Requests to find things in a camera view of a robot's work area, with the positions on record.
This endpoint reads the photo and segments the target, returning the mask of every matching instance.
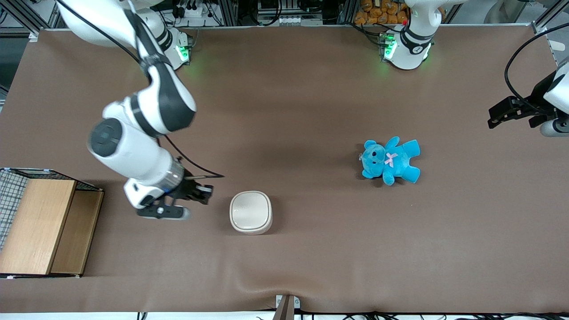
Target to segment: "teddy bear leg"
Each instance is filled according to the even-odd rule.
[[[416,157],[421,154],[421,149],[419,148],[419,142],[417,142],[417,140],[405,142],[402,147],[409,158]]]
[[[419,168],[409,166],[407,169],[405,169],[401,178],[403,178],[405,181],[415,183],[417,182],[417,179],[419,179],[420,175],[421,175],[421,170]]]

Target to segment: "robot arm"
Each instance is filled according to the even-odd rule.
[[[103,7],[105,14],[91,13],[92,23],[100,23],[112,30],[113,37],[137,49],[150,85],[105,107],[104,119],[90,134],[89,151],[104,165],[129,178],[124,190],[138,215],[187,219],[189,210],[175,206],[175,200],[207,204],[213,187],[196,183],[192,174],[158,145],[156,138],[190,125],[196,112],[193,97],[138,14],[114,0],[98,0],[93,6],[98,7],[96,12],[102,12]],[[165,204],[166,195],[174,199],[171,205]]]
[[[145,25],[150,29],[152,37],[156,39],[164,54],[170,60],[174,69],[178,69],[183,64],[189,62],[189,49],[191,37],[177,30],[168,28],[158,13],[149,9],[160,0],[131,0],[136,9],[137,15],[144,20]],[[98,46],[111,47],[113,42],[100,34],[95,29],[88,26],[81,19],[66,9],[69,6],[87,21],[96,24],[103,32],[119,41],[124,46],[135,46],[134,34],[125,32],[125,27],[129,26],[129,21],[125,17],[124,11],[130,10],[127,1],[124,0],[56,0],[61,17],[67,26],[79,38],[96,44]]]
[[[525,98],[526,105],[514,96],[500,101],[488,111],[490,129],[499,124],[531,117],[531,128],[540,126],[539,131],[546,137],[569,137],[569,58],[562,61],[557,70],[535,85]]]
[[[431,40],[442,21],[440,6],[458,5],[467,0],[405,0],[411,9],[405,26],[389,31],[389,46],[383,52],[385,60],[399,69],[411,70],[418,67],[431,48]]]

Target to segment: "wooden box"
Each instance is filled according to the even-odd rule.
[[[0,274],[82,275],[103,190],[43,169],[1,169],[0,182]]]

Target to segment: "brown table cover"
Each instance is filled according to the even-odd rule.
[[[0,114],[1,165],[106,193],[85,277],[2,280],[0,311],[255,310],[282,293],[329,313],[568,310],[569,139],[525,120],[486,124],[510,95],[506,62],[531,36],[443,27],[428,60],[400,71],[349,27],[204,30],[178,71],[197,117],[171,138],[227,177],[180,222],[138,217],[126,179],[86,148],[103,107],[147,85],[138,66],[118,48],[41,32]],[[540,39],[512,83],[529,94],[554,69]],[[415,185],[361,177],[363,142],[392,136],[420,143]],[[229,202],[245,190],[271,198],[266,235],[231,227]]]

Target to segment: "black cable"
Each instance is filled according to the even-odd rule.
[[[4,15],[4,18],[2,18],[2,21],[0,21],[0,24],[3,24],[4,21],[6,20],[6,18],[8,18],[8,11],[1,10],[0,11],[0,17],[2,16],[3,13],[5,13],[5,15]]]
[[[401,33],[401,30],[395,30],[395,29],[393,29],[393,28],[391,28],[391,27],[386,26],[386,25],[383,24],[383,23],[377,23],[377,22],[376,22],[376,23],[374,23],[374,24],[375,24],[376,26],[382,26],[382,27],[384,27],[384,28],[386,28],[386,29],[388,29],[388,30],[391,30],[391,31],[394,31],[394,32],[397,32],[397,33]]]
[[[522,44],[522,46],[520,46],[518,48],[518,50],[516,50],[514,52],[514,55],[510,58],[510,60],[508,61],[508,64],[506,65],[506,69],[504,70],[504,79],[506,80],[506,85],[508,86],[508,88],[510,89],[510,91],[516,96],[516,98],[518,98],[518,100],[520,100],[523,104],[525,104],[526,106],[530,107],[531,109],[533,109],[534,111],[540,113],[540,114],[546,114],[549,115],[549,113],[547,113],[546,111],[544,111],[543,109],[540,109],[536,106],[534,106],[533,104],[531,104],[529,101],[527,101],[524,97],[522,97],[512,86],[512,84],[510,83],[510,78],[508,76],[508,72],[510,70],[510,66],[512,65],[512,62],[514,62],[514,59],[518,56],[518,54],[530,43],[532,43],[533,41],[535,41],[536,39],[551,33],[553,31],[559,30],[561,28],[565,28],[565,27],[569,27],[569,23],[564,23],[564,24],[560,24],[554,28],[551,28],[547,31],[544,31],[540,34],[534,35],[533,37],[531,37],[531,39],[529,39],[528,41],[526,41],[524,44]]]
[[[93,23],[90,23],[89,21],[87,21],[85,18],[83,18],[80,14],[78,14],[77,12],[75,12],[73,9],[71,9],[65,2],[63,2],[62,0],[55,0],[57,1],[62,7],[64,7],[65,9],[67,9],[67,11],[69,11],[70,13],[72,13],[74,16],[76,16],[77,18],[79,18],[79,20],[83,21],[84,23],[86,23],[89,27],[97,30],[97,32],[99,32],[100,34],[102,34],[103,36],[105,36],[107,39],[111,40],[114,44],[116,44],[119,48],[123,49],[127,54],[129,54],[129,56],[131,58],[134,59],[134,61],[136,61],[138,64],[140,64],[140,59],[135,56],[132,52],[130,52],[125,46],[123,46],[119,41],[116,41],[114,38],[112,38],[110,35],[108,35],[105,31],[102,31],[100,28],[98,28],[97,26],[95,26]]]
[[[304,4],[304,0],[296,0],[296,5],[304,12],[314,13],[322,10],[324,7],[324,1],[322,1],[318,7],[308,7]]]
[[[253,13],[254,13],[255,11],[257,11],[257,13],[258,13],[258,10],[254,10],[254,9],[253,9],[253,7],[256,7],[256,6],[255,6],[255,3],[257,2],[257,0],[251,0],[251,1],[249,2],[249,17],[251,18],[251,20],[253,21],[253,23],[255,23],[257,26],[265,26],[265,27],[268,27],[268,26],[270,26],[271,24],[275,23],[275,22],[281,17],[281,13],[283,12],[283,6],[282,6],[282,3],[281,3],[281,0],[276,0],[276,1],[277,1],[277,8],[275,9],[275,17],[273,17],[273,20],[271,20],[271,22],[269,22],[269,23],[267,23],[267,24],[262,24],[261,22],[259,22],[259,20],[257,20],[257,19],[253,16]]]
[[[162,11],[158,11],[158,13],[160,14],[160,16],[162,17],[162,21],[164,22],[164,24],[167,26],[168,23],[170,23],[172,26],[174,25],[174,22],[170,19],[168,19],[168,22],[166,22],[166,18],[164,17],[164,15],[162,14]]]
[[[184,159],[186,159],[189,163],[193,164],[193,165],[196,166],[197,168],[202,169],[203,171],[205,171],[205,172],[207,172],[207,173],[209,173],[209,174],[212,174],[212,175],[206,176],[206,178],[224,178],[224,177],[225,177],[224,175],[221,175],[221,174],[219,174],[219,173],[210,171],[210,170],[208,170],[208,169],[206,169],[206,168],[204,168],[204,167],[198,165],[197,163],[195,163],[194,161],[192,161],[192,159],[188,158],[188,156],[185,155],[185,154],[176,146],[176,144],[172,141],[172,139],[170,139],[169,136],[164,136],[164,138],[166,138],[166,140],[168,140],[168,142],[172,145],[172,147],[174,147],[174,149],[176,149],[176,151],[177,151],[182,157],[184,157]]]
[[[363,33],[365,35],[365,37],[373,44],[375,44],[376,46],[380,46],[380,47],[384,47],[384,44],[381,44],[379,42],[376,42],[373,38],[371,38],[371,36],[380,36],[379,33],[377,32],[371,32],[371,31],[367,31],[366,29],[364,29],[364,26],[358,26],[355,23],[352,22],[342,22],[341,24],[347,24],[349,26],[352,26],[353,28],[355,28],[357,31]]]
[[[223,26],[223,24],[221,23],[221,20],[219,20],[219,18],[217,17],[217,14],[215,13],[215,11],[213,10],[213,6],[211,4],[211,2],[209,0],[205,0],[204,1],[205,6],[208,8],[208,11],[212,14],[212,18],[213,20],[219,24],[220,27]]]

